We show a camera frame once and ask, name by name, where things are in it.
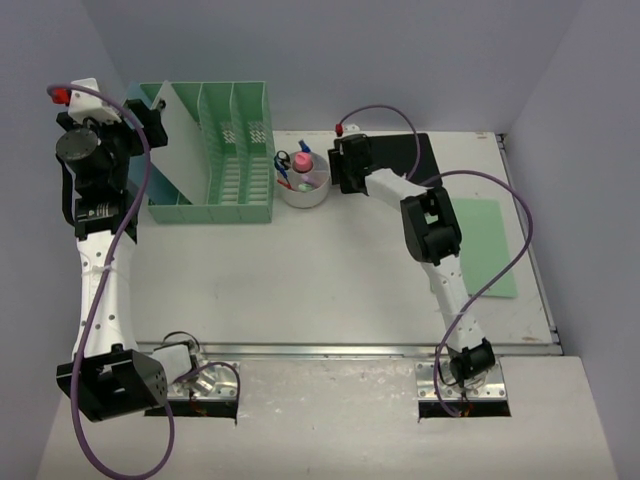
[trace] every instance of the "pink object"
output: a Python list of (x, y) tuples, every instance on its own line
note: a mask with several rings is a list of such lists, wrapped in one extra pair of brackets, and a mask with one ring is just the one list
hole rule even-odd
[(293, 169), (298, 173), (307, 173), (311, 171), (313, 168), (313, 160), (311, 160), (311, 155), (308, 153), (296, 153), (295, 158), (293, 159)]

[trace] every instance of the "gray wall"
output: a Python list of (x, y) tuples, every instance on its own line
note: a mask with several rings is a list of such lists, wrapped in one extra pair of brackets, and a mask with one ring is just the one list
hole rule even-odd
[[(391, 103), (418, 126), (503, 132), (581, 0), (83, 0), (123, 80), (267, 80), (274, 126)], [(388, 112), (357, 120), (406, 128)]]
[(638, 478), (640, 2), (587, 0), (508, 137), (560, 337)]
[(52, 81), (122, 85), (79, 1), (6, 0), (0, 15), (0, 478), (34, 478), (80, 315), (80, 264), (60, 211)]

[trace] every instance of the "white board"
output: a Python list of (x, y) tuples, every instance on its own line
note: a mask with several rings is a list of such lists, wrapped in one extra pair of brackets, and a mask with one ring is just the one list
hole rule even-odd
[(194, 205), (205, 204), (210, 170), (202, 132), (169, 82), (162, 84), (152, 108), (156, 108), (160, 100), (166, 103), (162, 125), (169, 143), (153, 149), (153, 163), (187, 200)]

